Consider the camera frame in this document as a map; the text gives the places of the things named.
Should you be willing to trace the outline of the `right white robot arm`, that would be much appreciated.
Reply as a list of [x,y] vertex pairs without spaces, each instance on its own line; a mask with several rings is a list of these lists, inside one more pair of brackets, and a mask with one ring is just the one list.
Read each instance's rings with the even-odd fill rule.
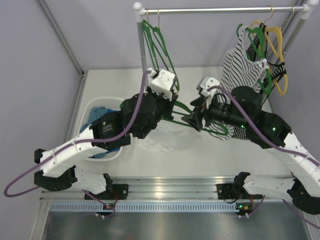
[[219,122],[240,128],[254,144],[272,154],[292,173],[289,178],[240,172],[233,181],[238,198],[264,195],[293,203],[299,210],[320,213],[320,163],[302,146],[292,128],[277,114],[262,110],[262,96],[251,87],[231,92],[221,86],[197,87],[193,111],[182,120],[197,131]]

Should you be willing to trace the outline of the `white tank top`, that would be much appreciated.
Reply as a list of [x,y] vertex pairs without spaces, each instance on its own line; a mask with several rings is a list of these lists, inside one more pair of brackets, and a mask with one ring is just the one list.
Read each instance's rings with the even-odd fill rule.
[[137,146],[147,152],[171,152],[191,147],[201,139],[202,134],[189,125],[161,120],[156,129],[138,140]]

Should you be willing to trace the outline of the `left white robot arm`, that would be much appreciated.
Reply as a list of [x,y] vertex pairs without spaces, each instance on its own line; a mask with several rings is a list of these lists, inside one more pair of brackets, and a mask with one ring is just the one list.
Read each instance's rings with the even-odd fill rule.
[[77,164],[97,154],[131,144],[131,137],[144,139],[163,119],[173,119],[178,95],[168,98],[150,87],[122,102],[119,110],[107,112],[89,124],[75,138],[52,150],[37,149],[34,161],[40,170],[34,184],[51,192],[77,188],[103,199],[113,194],[113,181],[107,173],[85,171]]

